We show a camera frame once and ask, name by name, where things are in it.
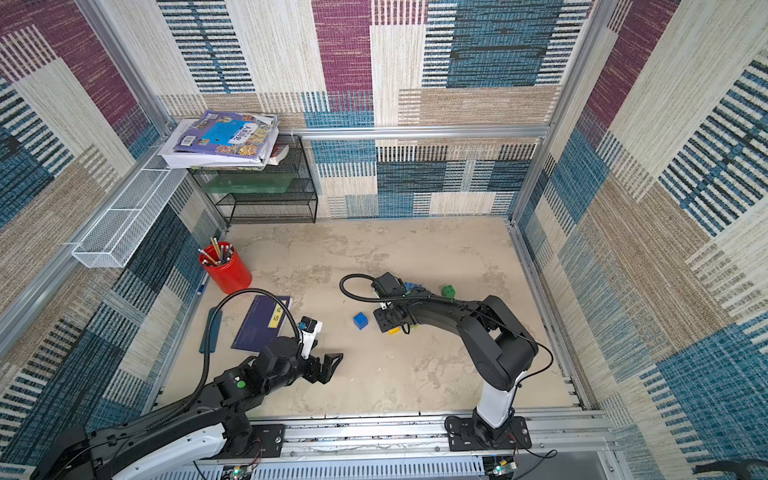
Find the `light blue long lego brick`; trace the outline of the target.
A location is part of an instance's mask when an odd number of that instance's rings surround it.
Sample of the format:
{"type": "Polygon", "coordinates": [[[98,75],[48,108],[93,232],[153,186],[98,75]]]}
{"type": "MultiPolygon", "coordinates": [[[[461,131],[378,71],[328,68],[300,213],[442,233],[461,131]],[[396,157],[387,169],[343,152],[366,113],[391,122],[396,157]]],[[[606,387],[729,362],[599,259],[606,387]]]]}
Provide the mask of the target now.
{"type": "Polygon", "coordinates": [[[424,287],[423,287],[421,284],[416,284],[416,283],[406,282],[406,283],[404,284],[404,286],[405,286],[405,289],[406,289],[406,293],[407,293],[407,294],[411,294],[411,293],[423,293],[423,292],[425,291],[425,288],[424,288],[424,287]]]}

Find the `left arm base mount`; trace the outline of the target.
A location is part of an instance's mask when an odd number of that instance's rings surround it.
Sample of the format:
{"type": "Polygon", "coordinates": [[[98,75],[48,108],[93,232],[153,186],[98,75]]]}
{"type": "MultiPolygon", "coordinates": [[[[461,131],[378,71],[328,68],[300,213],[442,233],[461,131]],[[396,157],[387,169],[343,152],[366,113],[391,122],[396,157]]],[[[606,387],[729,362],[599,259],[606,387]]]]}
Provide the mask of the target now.
{"type": "Polygon", "coordinates": [[[268,423],[252,426],[251,435],[242,447],[234,448],[228,453],[231,459],[272,459],[279,458],[282,453],[285,424],[268,423]]]}

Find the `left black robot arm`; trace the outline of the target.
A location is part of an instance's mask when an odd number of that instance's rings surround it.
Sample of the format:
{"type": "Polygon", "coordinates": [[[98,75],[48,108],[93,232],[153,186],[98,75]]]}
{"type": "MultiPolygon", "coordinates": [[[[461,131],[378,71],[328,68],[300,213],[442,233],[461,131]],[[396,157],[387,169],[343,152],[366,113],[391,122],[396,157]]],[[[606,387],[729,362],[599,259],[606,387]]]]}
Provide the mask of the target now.
{"type": "Polygon", "coordinates": [[[248,411],[303,378],[326,384],[340,353],[303,357],[297,341],[278,337],[256,356],[225,370],[189,396],[135,420],[87,432],[65,430],[34,479],[150,479],[218,455],[244,457],[256,447],[248,411]]]}

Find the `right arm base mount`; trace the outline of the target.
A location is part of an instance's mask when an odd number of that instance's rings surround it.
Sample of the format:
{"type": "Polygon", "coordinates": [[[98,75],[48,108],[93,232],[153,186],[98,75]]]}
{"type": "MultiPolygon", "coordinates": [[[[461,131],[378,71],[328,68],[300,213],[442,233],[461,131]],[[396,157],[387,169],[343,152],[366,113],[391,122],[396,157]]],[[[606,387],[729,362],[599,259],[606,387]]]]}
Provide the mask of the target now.
{"type": "Polygon", "coordinates": [[[478,415],[462,418],[455,415],[444,419],[451,451],[518,450],[530,449],[532,441],[526,420],[522,416],[509,417],[494,428],[478,415]]]}

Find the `dark blue square lego brick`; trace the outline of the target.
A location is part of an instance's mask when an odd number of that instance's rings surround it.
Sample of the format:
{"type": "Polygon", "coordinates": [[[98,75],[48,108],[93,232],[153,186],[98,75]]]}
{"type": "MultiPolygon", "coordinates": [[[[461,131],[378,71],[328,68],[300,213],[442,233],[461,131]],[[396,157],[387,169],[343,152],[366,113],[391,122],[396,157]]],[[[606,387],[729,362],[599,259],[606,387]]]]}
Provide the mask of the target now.
{"type": "Polygon", "coordinates": [[[356,315],[353,317],[353,322],[354,322],[355,326],[356,326],[356,327],[357,327],[359,330],[363,330],[363,329],[364,329],[364,328],[366,328],[366,327],[368,326],[368,324],[369,324],[369,320],[368,320],[367,316],[366,316],[364,313],[362,313],[362,312],[360,312],[360,313],[356,314],[356,315]]]}

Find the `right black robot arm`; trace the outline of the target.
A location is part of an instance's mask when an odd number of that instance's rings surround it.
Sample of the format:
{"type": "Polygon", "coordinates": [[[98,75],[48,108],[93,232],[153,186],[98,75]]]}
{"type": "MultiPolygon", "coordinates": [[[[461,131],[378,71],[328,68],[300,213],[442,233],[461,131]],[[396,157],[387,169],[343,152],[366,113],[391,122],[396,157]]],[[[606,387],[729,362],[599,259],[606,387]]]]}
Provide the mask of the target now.
{"type": "Polygon", "coordinates": [[[500,298],[491,295],[483,301],[464,302],[410,292],[383,302],[374,318],[384,333],[422,325],[459,336],[483,380],[469,437],[485,447],[499,447],[509,439],[513,402],[539,344],[500,298]]]}

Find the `purple notebook yellow label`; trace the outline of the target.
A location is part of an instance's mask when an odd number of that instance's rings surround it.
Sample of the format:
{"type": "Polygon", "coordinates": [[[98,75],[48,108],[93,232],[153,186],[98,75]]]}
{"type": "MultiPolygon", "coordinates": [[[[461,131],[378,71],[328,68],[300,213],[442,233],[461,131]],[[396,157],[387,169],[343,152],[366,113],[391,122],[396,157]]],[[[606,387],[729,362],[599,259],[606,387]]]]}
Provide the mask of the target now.
{"type": "Polygon", "coordinates": [[[285,310],[270,297],[257,296],[234,337],[234,350],[260,353],[277,338],[284,321],[285,310]]]}

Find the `stack of books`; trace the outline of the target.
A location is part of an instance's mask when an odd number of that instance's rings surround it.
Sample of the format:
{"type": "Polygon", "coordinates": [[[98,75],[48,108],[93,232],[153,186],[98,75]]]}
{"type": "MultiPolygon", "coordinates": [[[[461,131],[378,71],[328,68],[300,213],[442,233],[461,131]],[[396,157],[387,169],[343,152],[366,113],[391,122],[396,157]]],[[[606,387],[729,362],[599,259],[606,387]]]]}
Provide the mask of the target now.
{"type": "Polygon", "coordinates": [[[280,164],[291,150],[278,141],[279,117],[205,111],[179,122],[159,154],[171,169],[254,168],[280,164]]]}

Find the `red pencil cup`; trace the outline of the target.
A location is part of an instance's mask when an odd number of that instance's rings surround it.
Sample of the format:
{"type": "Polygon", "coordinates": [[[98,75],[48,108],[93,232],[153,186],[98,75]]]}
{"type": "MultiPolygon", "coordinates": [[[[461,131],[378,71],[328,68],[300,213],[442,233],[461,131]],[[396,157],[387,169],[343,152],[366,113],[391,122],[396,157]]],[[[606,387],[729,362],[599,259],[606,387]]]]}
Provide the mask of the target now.
{"type": "Polygon", "coordinates": [[[231,243],[211,237],[210,244],[199,249],[198,253],[199,263],[225,294],[250,286],[252,274],[231,243]]]}

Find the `dark green square lego brick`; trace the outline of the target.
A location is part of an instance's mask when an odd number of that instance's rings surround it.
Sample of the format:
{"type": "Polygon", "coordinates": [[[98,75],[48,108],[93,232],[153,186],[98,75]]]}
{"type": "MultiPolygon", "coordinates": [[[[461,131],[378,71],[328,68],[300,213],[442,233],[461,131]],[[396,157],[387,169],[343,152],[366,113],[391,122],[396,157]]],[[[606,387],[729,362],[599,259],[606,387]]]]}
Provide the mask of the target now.
{"type": "Polygon", "coordinates": [[[456,296],[456,292],[452,285],[445,285],[441,289],[441,295],[445,298],[454,299],[456,296]]]}

